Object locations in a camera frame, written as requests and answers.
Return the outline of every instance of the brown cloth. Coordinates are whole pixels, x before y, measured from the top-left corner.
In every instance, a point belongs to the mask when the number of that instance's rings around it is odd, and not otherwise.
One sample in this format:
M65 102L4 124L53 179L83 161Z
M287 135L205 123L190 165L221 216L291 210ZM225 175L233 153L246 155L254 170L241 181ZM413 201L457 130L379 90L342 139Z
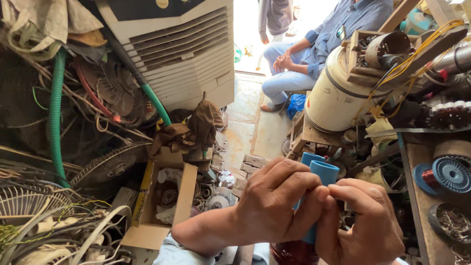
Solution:
M216 141L216 129L223 126L218 107L203 99L188 123L171 124L157 132L149 157L153 158L162 146L170 147L172 153L211 147Z

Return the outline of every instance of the white cylindrical tank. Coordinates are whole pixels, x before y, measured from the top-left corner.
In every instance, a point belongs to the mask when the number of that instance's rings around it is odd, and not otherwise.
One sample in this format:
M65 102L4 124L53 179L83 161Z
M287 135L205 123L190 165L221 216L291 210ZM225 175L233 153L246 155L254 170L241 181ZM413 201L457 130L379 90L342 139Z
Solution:
M334 133L352 126L355 114L371 93L371 87L347 81L348 69L344 47L337 47L327 58L325 67L304 105L306 117L317 129ZM378 92L373 98L381 98L389 92ZM365 106L363 115L370 105Z

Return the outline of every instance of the blue plastic bag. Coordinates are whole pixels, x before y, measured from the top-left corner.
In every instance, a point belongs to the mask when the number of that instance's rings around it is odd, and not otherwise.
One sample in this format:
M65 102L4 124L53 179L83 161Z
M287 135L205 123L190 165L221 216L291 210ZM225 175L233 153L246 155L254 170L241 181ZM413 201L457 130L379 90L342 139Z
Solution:
M304 103L306 102L306 95L294 94L291 96L291 103L286 109L286 114L292 120L296 112L304 109Z

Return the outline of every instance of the cardboard box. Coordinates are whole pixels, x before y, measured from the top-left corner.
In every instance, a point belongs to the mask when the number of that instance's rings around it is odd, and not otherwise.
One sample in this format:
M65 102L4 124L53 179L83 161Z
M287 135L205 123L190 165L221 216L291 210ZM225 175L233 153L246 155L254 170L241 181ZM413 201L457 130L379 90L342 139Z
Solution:
M155 217L156 205L152 203L153 191L159 184L158 173L162 168L167 167L183 169L172 225L163 224ZM170 228L190 217L197 173L196 166L183 162L181 152L172 154L168 147L162 147L155 159L147 163L136 208L132 215L131 227L124 235L121 245L159 250Z

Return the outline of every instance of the green flexible hose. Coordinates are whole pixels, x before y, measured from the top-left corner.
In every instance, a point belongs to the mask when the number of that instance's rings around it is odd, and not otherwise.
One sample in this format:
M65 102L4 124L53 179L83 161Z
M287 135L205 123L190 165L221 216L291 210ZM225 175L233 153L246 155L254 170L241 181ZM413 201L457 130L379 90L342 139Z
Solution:
M64 49L60 49L56 54L54 73L52 75L49 124L52 163L59 175L56 177L56 183L64 188L70 188L70 185L65 181L64 165L62 164L62 154L60 150L60 101L62 98L62 85L64 84L65 56L66 51Z
M160 103L160 100L157 98L154 91L152 91L152 89L150 88L149 84L145 83L141 86L141 88L142 90L144 90L144 92L149 97L152 104L155 106L155 108L159 112L165 126L169 126L170 124L172 124L172 122L170 122L169 115L163 108L162 103Z

